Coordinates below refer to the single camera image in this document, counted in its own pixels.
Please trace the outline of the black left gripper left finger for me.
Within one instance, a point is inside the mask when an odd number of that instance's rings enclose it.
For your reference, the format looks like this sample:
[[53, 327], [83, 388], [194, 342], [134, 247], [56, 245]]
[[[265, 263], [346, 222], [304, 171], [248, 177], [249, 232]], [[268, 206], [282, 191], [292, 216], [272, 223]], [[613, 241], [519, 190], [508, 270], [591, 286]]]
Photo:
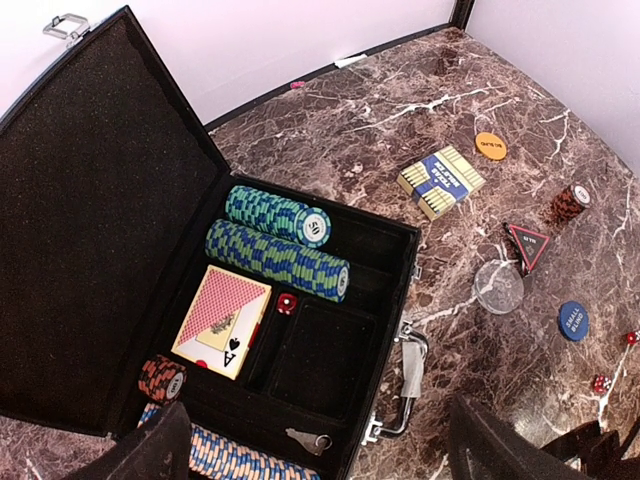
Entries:
[[190, 448], [190, 419], [182, 403], [172, 403], [65, 479], [187, 479]]

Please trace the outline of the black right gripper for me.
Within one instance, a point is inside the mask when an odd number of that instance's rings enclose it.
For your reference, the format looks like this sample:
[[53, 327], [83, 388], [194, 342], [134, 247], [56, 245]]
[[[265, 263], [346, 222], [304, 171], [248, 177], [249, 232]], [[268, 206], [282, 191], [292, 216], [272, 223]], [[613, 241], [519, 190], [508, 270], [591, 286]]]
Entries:
[[592, 421], [547, 443], [542, 450], [563, 462], [579, 459], [582, 473], [638, 473], [639, 457], [623, 458], [638, 434], [639, 420], [623, 441], [617, 430], [602, 432], [599, 422]]

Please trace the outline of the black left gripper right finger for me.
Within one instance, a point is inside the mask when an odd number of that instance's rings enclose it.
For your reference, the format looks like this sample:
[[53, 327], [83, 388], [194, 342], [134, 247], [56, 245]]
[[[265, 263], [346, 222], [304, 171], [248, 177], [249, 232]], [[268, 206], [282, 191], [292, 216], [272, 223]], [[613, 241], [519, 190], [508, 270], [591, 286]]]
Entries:
[[591, 479], [595, 424], [584, 424], [538, 448], [478, 401], [458, 395], [450, 409], [449, 467], [454, 479]]

